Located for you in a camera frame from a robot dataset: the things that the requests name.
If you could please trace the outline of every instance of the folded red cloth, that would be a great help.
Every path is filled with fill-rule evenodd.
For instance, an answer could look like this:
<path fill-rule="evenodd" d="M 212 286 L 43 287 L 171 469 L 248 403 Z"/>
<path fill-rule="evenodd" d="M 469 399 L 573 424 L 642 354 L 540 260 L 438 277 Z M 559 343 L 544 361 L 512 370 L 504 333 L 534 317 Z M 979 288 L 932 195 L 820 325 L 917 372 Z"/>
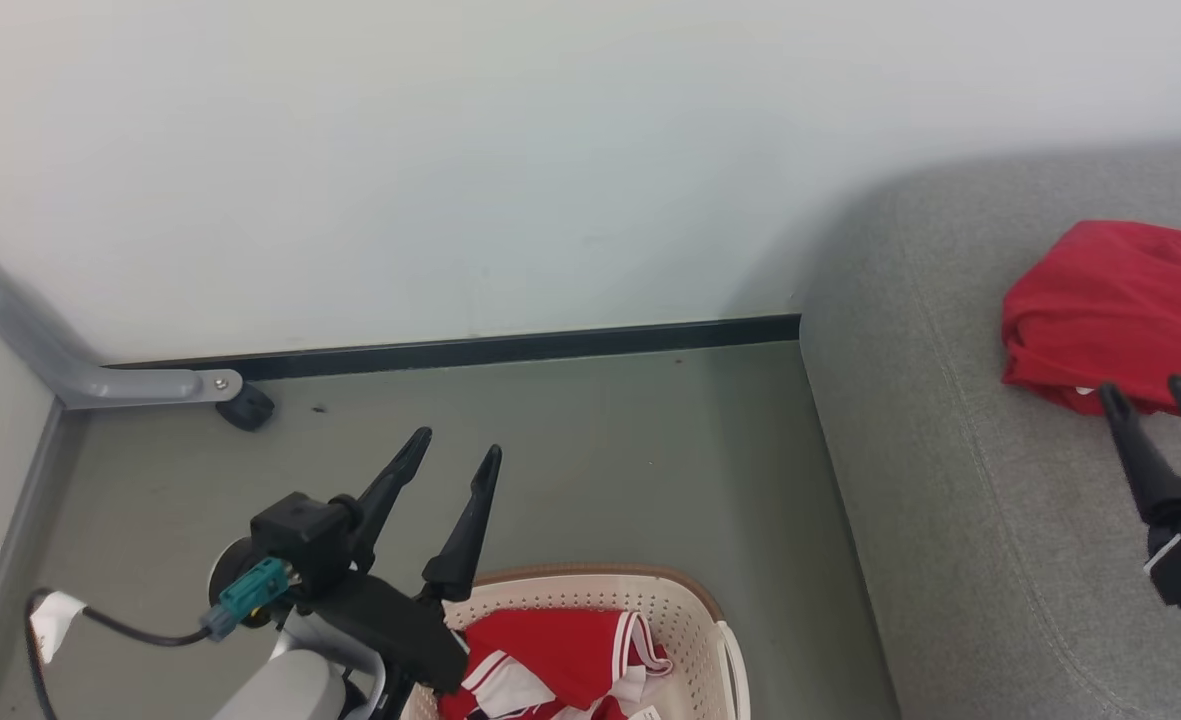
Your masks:
<path fill-rule="evenodd" d="M 1181 374 L 1181 231 L 1084 220 L 1003 300 L 1003 381 L 1085 415 L 1115 382 L 1142 413 L 1176 414 Z"/>
<path fill-rule="evenodd" d="M 446 720 L 625 720 L 673 670 L 639 611 L 497 610 L 466 628 L 461 689 Z"/>

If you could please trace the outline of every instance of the cable connector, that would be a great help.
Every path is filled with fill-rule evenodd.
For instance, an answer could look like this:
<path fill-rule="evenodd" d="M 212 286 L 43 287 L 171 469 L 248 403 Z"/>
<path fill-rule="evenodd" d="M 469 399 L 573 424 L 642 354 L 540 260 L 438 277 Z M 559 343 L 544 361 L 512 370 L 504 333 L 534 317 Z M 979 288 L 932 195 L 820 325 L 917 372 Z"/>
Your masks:
<path fill-rule="evenodd" d="M 203 614 L 200 624 L 211 630 L 213 641 L 221 642 L 243 618 L 287 593 L 288 584 L 287 562 L 266 557 L 221 591 L 218 604 Z"/>

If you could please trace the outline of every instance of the beige plastic basket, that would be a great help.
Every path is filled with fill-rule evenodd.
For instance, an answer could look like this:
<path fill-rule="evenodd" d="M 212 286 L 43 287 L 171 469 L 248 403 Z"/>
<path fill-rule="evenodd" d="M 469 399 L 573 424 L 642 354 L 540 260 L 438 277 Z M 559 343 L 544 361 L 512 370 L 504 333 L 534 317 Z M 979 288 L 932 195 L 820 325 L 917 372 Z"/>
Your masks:
<path fill-rule="evenodd" d="M 500 609 L 589 607 L 634 610 L 648 618 L 674 673 L 640 707 L 663 720 L 750 720 L 750 688 L 740 647 L 723 614 L 699 585 L 677 570 L 650 565 L 539 565 L 479 577 L 466 602 L 446 603 L 446 622 L 461 629 Z M 438 720 L 430 690 L 417 687 L 403 720 Z"/>

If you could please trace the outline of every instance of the floor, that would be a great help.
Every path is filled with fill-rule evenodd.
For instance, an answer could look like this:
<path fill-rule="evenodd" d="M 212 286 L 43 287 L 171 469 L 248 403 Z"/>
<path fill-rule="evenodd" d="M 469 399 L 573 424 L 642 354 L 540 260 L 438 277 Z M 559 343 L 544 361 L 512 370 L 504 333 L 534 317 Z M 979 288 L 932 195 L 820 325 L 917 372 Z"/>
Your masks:
<path fill-rule="evenodd" d="M 896 716 L 859 564 L 794 343 L 265 382 L 256 434 L 210 410 L 92 418 L 37 583 L 187 633 L 216 555 L 289 491 L 357 493 L 418 425 L 433 445 L 374 571 L 420 588 L 490 445 L 504 462 L 482 570 L 648 562 L 692 575 L 740 639 L 761 719 Z M 77 624 L 48 670 L 60 716 L 218 709 L 272 629 L 184 650 Z M 38 716 L 19 653 L 0 719 Z"/>

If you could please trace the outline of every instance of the gray sofa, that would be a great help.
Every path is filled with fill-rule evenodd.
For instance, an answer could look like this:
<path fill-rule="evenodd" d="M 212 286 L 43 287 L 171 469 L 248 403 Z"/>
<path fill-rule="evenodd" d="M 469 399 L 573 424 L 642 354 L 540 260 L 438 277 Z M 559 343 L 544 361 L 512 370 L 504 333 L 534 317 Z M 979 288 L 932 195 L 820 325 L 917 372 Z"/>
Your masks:
<path fill-rule="evenodd" d="M 1181 719 L 1181 610 L 1105 420 L 1001 386 L 1003 293 L 1076 220 L 1181 228 L 1181 146 L 888 186 L 809 283 L 801 346 L 907 720 Z M 1181 421 L 1144 420 L 1181 473 Z"/>

